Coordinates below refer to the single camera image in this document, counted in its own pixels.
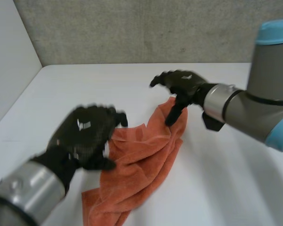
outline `gray robot arm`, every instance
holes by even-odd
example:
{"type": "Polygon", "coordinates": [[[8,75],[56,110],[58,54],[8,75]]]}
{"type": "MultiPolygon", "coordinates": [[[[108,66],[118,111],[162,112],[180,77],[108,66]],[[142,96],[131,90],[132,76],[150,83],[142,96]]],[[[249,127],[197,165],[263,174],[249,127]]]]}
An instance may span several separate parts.
{"type": "Polygon", "coordinates": [[[262,24],[246,90],[210,84],[194,72],[165,72],[150,86],[161,84],[177,94],[167,117],[172,125],[190,104],[203,108],[207,129],[227,123],[267,146],[283,152],[283,20],[262,24]]]}

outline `black band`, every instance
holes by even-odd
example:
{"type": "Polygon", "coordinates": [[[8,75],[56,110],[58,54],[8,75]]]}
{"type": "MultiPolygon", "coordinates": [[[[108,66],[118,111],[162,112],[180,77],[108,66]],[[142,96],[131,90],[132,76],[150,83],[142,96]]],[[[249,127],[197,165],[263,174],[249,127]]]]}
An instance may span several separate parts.
{"type": "Polygon", "coordinates": [[[12,211],[14,211],[19,217],[27,223],[29,226],[38,226],[34,219],[32,219],[28,214],[26,214],[22,209],[10,203],[9,201],[0,197],[0,204],[3,206],[9,207],[12,211]]]}
{"type": "Polygon", "coordinates": [[[230,97],[226,100],[225,102],[225,105],[223,106],[223,109],[222,109],[222,119],[225,121],[225,112],[226,112],[226,109],[227,109],[227,106],[228,104],[230,103],[230,101],[234,98],[234,96],[236,96],[238,93],[242,92],[241,89],[239,90],[236,90],[235,92],[233,92],[230,97]]]}
{"type": "Polygon", "coordinates": [[[264,98],[253,96],[252,94],[249,94],[248,92],[245,92],[245,94],[249,99],[256,101],[256,102],[259,102],[261,104],[283,106],[283,100],[264,99],[264,98]]]}

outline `crumpled cloth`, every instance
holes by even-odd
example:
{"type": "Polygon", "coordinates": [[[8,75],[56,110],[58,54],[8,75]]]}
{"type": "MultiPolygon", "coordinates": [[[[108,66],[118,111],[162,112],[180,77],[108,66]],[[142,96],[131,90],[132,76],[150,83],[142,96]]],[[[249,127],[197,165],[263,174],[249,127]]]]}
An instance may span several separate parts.
{"type": "Polygon", "coordinates": [[[82,193],[84,226],[121,226],[167,177],[187,123],[185,108],[177,122],[165,126],[175,98],[159,105],[145,124],[116,129],[109,157],[117,167],[100,176],[100,188],[82,193]]]}

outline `gray concrete wall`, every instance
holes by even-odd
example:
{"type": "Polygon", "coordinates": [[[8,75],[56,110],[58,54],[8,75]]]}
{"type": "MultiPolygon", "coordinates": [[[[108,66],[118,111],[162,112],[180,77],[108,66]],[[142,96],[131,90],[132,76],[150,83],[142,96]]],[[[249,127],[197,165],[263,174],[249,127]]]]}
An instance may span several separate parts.
{"type": "Polygon", "coordinates": [[[43,66],[249,62],[283,0],[14,0],[43,66]]]}

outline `white logo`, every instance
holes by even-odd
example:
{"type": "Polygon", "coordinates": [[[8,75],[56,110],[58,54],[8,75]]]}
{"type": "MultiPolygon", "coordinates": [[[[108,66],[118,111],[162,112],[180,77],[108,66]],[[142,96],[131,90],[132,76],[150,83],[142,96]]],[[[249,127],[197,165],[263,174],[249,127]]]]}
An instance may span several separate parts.
{"type": "Polygon", "coordinates": [[[79,120],[77,120],[77,126],[79,127],[79,131],[89,128],[91,126],[91,122],[87,123],[81,123],[79,120]]]}
{"type": "Polygon", "coordinates": [[[182,79],[191,79],[192,78],[192,75],[190,74],[189,76],[183,76],[181,77],[182,79]]]}

